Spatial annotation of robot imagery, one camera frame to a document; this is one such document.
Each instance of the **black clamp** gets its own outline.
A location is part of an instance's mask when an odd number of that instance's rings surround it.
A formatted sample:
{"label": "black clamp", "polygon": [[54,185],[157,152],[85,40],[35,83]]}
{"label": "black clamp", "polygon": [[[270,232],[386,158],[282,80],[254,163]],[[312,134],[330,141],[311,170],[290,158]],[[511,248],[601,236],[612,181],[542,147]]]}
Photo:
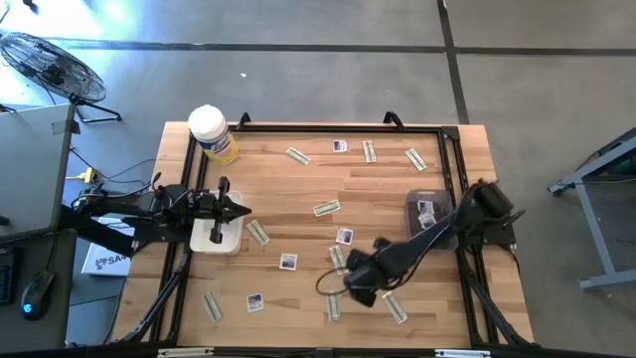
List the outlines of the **black clamp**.
{"label": "black clamp", "polygon": [[387,114],[385,114],[385,120],[383,120],[382,123],[389,124],[391,122],[396,124],[397,130],[405,130],[404,124],[401,122],[401,119],[399,119],[398,115],[392,110],[388,111]]}
{"label": "black clamp", "polygon": [[242,130],[247,122],[251,122],[251,118],[249,117],[249,114],[245,112],[242,114],[242,116],[240,117],[240,120],[238,121],[236,131]]}

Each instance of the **wooden table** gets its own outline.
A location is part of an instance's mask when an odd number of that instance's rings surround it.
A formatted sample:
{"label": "wooden table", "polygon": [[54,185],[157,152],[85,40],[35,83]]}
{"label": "wooden table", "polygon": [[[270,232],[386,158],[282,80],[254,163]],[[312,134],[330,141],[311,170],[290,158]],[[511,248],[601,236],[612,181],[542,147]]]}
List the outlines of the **wooden table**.
{"label": "wooden table", "polygon": [[[468,179],[495,179],[486,130],[460,125]],[[157,155],[161,183],[179,183],[188,144],[185,122],[166,123]],[[252,208],[245,218],[257,219],[271,242],[261,249],[243,230],[240,252],[234,257],[194,254],[189,275],[179,345],[434,348],[468,347],[469,339],[454,253],[432,252],[394,294],[408,314],[397,324],[379,299],[373,308],[341,296],[342,317],[328,321],[326,299],[316,293],[318,276],[332,267],[327,249],[335,245],[339,227],[354,230],[351,248],[372,251],[382,235],[405,240],[403,205],[411,189],[444,189],[437,140],[428,134],[388,133],[240,133],[240,153],[231,165],[208,165],[206,187],[216,188],[220,176],[230,178]],[[350,150],[333,153],[331,141],[346,139]],[[374,141],[378,163],[365,162],[362,140]],[[303,166],[285,155],[294,147],[311,158]],[[415,148],[428,168],[418,173],[404,152]],[[193,161],[190,187],[197,177],[201,150]],[[312,208],[339,199],[342,209],[316,218]],[[152,244],[132,260],[113,337],[121,337],[138,322],[154,300],[166,245]],[[298,270],[278,268],[281,253],[298,255]],[[532,340],[528,312],[515,262],[500,248],[486,248],[484,261],[490,290],[518,332]],[[202,295],[211,291],[223,319],[215,326],[205,313]],[[245,297],[262,293],[265,309],[247,313]],[[482,336],[483,310],[475,310]],[[171,318],[169,301],[164,327]]]}

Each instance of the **fan stand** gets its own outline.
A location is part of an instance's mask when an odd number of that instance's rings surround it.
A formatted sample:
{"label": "fan stand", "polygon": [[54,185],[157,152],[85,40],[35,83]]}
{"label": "fan stand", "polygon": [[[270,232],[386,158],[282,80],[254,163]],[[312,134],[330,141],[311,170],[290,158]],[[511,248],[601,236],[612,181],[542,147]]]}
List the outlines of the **fan stand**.
{"label": "fan stand", "polygon": [[95,105],[93,103],[89,103],[89,102],[81,99],[80,97],[78,97],[76,94],[71,94],[71,96],[69,97],[69,102],[72,103],[75,106],[87,105],[89,107],[97,108],[99,110],[102,110],[102,111],[105,111],[107,113],[111,113],[111,114],[115,115],[115,116],[103,117],[103,118],[85,119],[81,115],[80,109],[77,108],[76,112],[77,112],[77,114],[79,116],[79,120],[81,120],[82,123],[99,123],[99,122],[112,121],[112,120],[116,120],[116,121],[120,121],[121,120],[121,115],[118,112],[116,112],[114,110],[110,110],[108,108],[104,108],[104,107],[99,106],[99,105]]}

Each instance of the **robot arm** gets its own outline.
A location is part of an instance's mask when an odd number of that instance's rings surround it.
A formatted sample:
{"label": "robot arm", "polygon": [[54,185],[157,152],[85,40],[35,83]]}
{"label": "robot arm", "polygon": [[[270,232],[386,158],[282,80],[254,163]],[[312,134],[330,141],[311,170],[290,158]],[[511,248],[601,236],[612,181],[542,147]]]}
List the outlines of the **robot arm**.
{"label": "robot arm", "polygon": [[373,306],[376,291],[405,284],[435,242],[457,234],[478,234],[488,225],[504,223],[511,218],[512,208],[497,184],[480,181],[469,188],[455,211],[410,241],[392,243],[377,238],[371,255],[351,250],[345,287],[354,299]]}

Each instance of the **concrete floor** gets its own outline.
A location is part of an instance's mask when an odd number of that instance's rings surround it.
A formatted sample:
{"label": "concrete floor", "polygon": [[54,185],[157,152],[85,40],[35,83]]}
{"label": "concrete floor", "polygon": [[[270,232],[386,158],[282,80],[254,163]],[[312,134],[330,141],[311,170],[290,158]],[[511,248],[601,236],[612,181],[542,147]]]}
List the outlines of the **concrete floor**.
{"label": "concrete floor", "polygon": [[[0,31],[166,43],[444,43],[434,0],[36,2],[40,16],[17,2]],[[636,48],[631,0],[446,4],[457,46]],[[203,103],[217,105],[229,119],[249,111],[254,120],[377,122],[392,109],[408,123],[458,122],[442,54],[71,52],[103,77],[108,96],[102,104],[124,117],[121,123],[83,125],[74,138],[78,151],[105,173],[153,157],[163,123],[185,120]],[[636,285],[579,290],[580,278],[602,272],[600,259],[576,197],[553,199],[546,192],[590,152],[634,126],[636,59],[459,56],[458,63],[469,120],[487,126],[501,186],[527,210],[515,229],[536,341],[636,355]],[[50,104],[45,92],[10,68],[0,67],[0,83],[0,102]],[[147,178],[151,167],[127,178]],[[77,174],[82,165],[72,157],[69,170]],[[78,189],[70,184],[65,198]],[[631,250],[633,231],[615,235]],[[621,265],[634,269],[630,264]],[[82,288],[87,284],[94,283],[77,276],[68,338],[97,344],[114,300],[81,303],[113,296],[119,285]],[[78,322],[88,314],[103,324],[85,329]]]}

